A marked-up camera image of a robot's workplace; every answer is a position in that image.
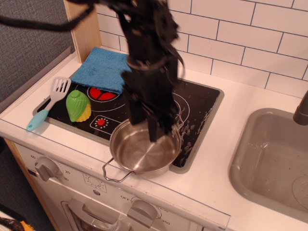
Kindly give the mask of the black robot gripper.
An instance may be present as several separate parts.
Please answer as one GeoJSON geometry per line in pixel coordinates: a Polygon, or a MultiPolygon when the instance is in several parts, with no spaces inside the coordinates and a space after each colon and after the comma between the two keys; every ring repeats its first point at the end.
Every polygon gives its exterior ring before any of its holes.
{"type": "Polygon", "coordinates": [[[175,123],[178,110],[171,93],[178,81],[178,62],[184,64],[174,48],[154,63],[128,56],[130,71],[121,74],[129,121],[136,125],[147,119],[151,142],[168,135],[175,123]]]}

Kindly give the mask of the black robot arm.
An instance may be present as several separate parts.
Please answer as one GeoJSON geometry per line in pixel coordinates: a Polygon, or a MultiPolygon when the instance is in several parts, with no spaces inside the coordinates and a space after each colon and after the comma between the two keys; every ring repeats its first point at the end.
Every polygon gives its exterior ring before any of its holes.
{"type": "Polygon", "coordinates": [[[177,108],[171,92],[178,80],[183,59],[172,46],[178,25],[165,0],[73,0],[85,6],[76,26],[89,16],[96,4],[116,12],[128,43],[129,71],[121,74],[125,84],[128,116],[135,125],[147,120],[150,141],[167,135],[175,124],[177,108]]]}

